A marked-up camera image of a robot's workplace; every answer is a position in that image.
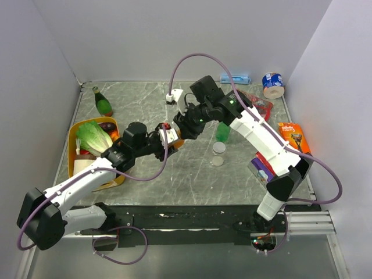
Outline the orange juice bottle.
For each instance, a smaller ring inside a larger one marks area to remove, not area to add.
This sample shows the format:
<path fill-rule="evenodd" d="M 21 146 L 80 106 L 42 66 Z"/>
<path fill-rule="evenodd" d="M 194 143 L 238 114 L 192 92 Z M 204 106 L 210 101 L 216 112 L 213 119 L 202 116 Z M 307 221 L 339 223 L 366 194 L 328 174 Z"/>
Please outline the orange juice bottle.
<path fill-rule="evenodd" d="M 179 149 L 180 147 L 182 147 L 184 145 L 184 142 L 185 142 L 185 140 L 182 139 L 182 137 L 181 137 L 181 131 L 180 130 L 177 130 L 177 135 L 178 135 L 178 140 L 177 140 L 177 142 L 175 142 L 173 144 L 175 149 Z"/>

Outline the green plastic bottle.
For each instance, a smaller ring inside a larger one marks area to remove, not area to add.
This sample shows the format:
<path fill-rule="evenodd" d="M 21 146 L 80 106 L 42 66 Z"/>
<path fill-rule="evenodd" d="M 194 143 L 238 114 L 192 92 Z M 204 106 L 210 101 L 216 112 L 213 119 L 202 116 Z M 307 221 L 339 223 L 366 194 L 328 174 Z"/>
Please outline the green plastic bottle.
<path fill-rule="evenodd" d="M 216 140 L 219 142 L 227 142 L 230 131 L 231 129 L 228 125 L 220 122 L 215 133 Z"/>

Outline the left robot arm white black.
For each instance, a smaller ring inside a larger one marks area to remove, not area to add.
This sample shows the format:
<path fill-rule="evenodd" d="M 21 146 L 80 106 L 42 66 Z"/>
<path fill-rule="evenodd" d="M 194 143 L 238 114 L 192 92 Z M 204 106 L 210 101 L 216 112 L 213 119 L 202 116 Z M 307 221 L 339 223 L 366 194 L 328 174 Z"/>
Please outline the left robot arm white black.
<path fill-rule="evenodd" d="M 96 188 L 118 174 L 125 175 L 138 157 L 154 154 L 165 163 L 180 137 L 167 123 L 147 133 L 146 125 L 133 122 L 122 137 L 104 151 L 93 163 L 65 182 L 40 191 L 36 188 L 24 197 L 17 225 L 20 235 L 17 247 L 23 251 L 22 236 L 27 235 L 40 250 L 54 246 L 64 235 L 94 229 L 107 234 L 114 229 L 116 214 L 103 203 L 85 209 L 74 205 Z"/>

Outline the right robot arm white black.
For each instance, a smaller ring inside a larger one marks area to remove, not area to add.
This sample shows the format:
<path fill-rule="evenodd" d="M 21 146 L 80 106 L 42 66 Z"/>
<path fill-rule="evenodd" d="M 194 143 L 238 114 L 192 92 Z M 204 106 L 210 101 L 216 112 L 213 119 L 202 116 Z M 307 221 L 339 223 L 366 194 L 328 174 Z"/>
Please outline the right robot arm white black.
<path fill-rule="evenodd" d="M 207 122 L 222 122 L 252 144 L 273 169 L 274 177 L 267 183 L 254 217 L 255 227 L 268 231 L 274 225 L 274 216 L 307 176 L 312 161 L 295 154 L 295 149 L 267 124 L 243 93 L 225 94 L 211 76 L 196 81 L 190 89 L 197 105 L 187 103 L 186 94 L 180 89 L 166 95 L 168 104 L 177 105 L 174 122 L 182 139 L 195 140 Z"/>

